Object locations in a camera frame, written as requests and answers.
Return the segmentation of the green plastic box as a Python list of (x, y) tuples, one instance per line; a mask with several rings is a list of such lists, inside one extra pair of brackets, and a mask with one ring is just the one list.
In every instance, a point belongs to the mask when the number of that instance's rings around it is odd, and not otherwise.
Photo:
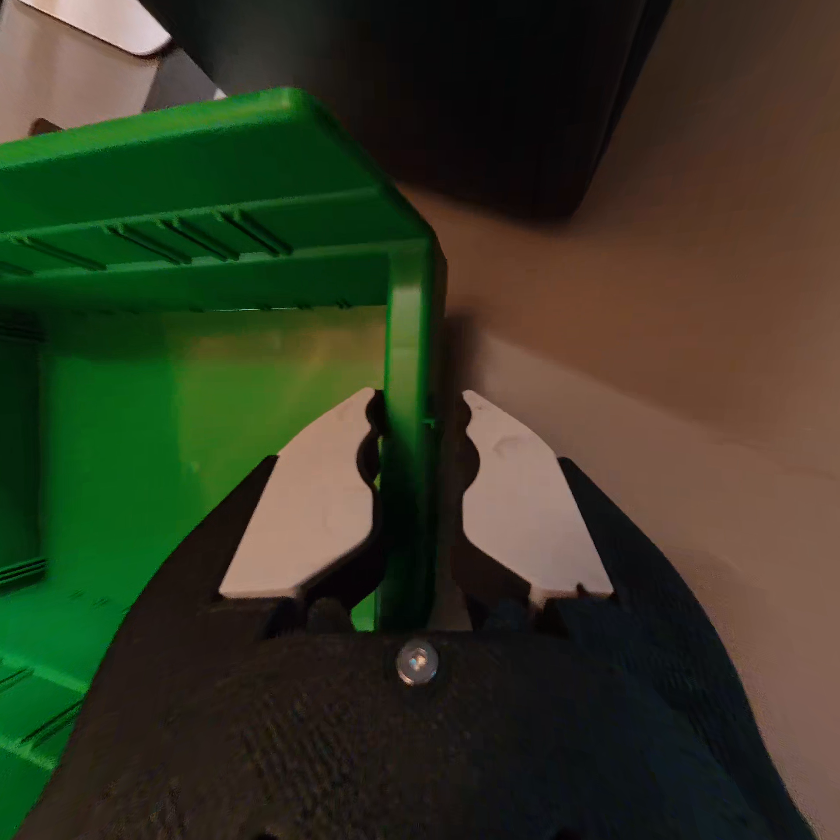
[(2, 775), (56, 767), (123, 616), (265, 456), (384, 393), (378, 627), (434, 568), (434, 231), (293, 88), (2, 144)]

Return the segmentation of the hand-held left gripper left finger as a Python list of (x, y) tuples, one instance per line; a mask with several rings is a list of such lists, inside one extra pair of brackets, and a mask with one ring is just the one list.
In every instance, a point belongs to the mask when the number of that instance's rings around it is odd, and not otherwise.
[(382, 582), (383, 394), (364, 387), (276, 456), (219, 585), (232, 601), (359, 604)]

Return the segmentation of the white document stand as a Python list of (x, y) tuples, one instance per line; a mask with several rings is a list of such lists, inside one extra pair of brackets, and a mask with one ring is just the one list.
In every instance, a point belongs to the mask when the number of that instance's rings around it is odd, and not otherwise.
[(157, 56), (172, 36), (139, 1), (23, 1), (23, 5), (139, 58)]

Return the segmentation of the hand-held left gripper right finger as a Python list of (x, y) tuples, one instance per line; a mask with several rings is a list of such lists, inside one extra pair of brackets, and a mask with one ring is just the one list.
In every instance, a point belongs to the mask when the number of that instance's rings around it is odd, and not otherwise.
[(460, 395), (465, 461), (451, 571), (486, 609), (615, 594), (558, 457), (483, 395)]

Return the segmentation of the black drawer cabinet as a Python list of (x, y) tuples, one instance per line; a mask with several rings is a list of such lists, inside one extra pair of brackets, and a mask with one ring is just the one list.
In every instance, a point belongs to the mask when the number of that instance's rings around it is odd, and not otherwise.
[(394, 181), (572, 216), (670, 1), (142, 1), (229, 95), (306, 91)]

